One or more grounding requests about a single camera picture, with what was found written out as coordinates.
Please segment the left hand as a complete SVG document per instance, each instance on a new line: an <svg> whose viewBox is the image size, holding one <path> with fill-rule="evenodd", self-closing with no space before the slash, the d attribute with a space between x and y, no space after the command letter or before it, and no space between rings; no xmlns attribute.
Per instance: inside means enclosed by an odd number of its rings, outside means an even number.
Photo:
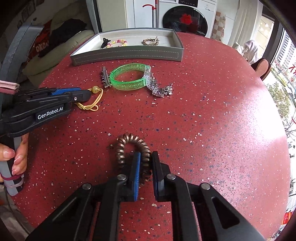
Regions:
<svg viewBox="0 0 296 241"><path fill-rule="evenodd" d="M22 141L16 151L9 148L8 146L1 144L0 147L0 159L1 162L14 160L12 166L12 175L20 175L25 172L27 168L27 157L28 157L28 139L29 133L22 136Z"/></svg>

